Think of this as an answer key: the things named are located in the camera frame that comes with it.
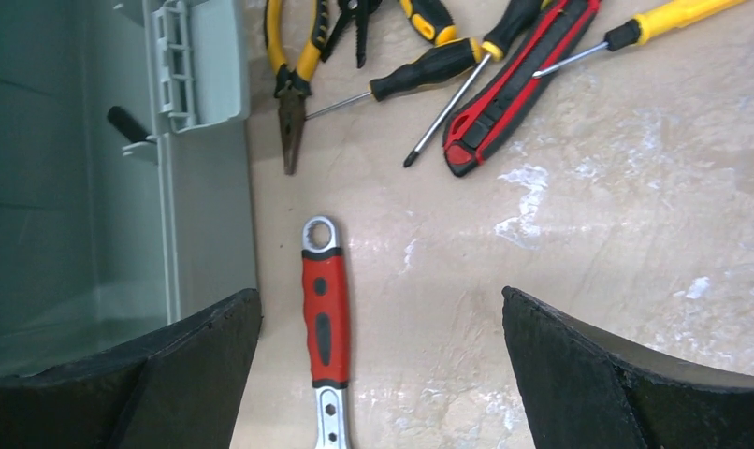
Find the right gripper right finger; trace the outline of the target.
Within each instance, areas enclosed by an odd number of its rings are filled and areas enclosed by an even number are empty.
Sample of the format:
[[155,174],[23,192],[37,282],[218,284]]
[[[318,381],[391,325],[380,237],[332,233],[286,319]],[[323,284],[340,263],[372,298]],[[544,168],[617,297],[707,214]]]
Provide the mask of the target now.
[[660,353],[507,286],[505,342],[538,448],[754,448],[754,376]]

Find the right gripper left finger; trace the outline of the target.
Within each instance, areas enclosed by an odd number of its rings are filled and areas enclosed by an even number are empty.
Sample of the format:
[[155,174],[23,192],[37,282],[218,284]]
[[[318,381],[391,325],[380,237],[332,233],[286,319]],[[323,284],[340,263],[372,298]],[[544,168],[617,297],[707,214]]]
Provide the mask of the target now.
[[262,304],[244,289],[169,326],[0,377],[0,448],[226,448]]

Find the green plastic tool box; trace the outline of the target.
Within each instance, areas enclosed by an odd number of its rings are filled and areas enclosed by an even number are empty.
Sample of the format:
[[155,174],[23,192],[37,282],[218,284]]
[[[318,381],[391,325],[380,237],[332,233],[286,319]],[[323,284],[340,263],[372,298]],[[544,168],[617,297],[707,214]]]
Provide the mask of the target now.
[[0,1],[0,376],[256,287],[249,112],[238,1]]

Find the black yellow phillips screwdriver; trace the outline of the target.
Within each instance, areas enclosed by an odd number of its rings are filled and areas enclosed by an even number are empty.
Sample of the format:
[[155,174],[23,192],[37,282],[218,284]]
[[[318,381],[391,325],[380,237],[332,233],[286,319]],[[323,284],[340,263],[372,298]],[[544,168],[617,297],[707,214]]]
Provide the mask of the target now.
[[411,27],[432,45],[457,39],[458,31],[441,0],[399,0]]

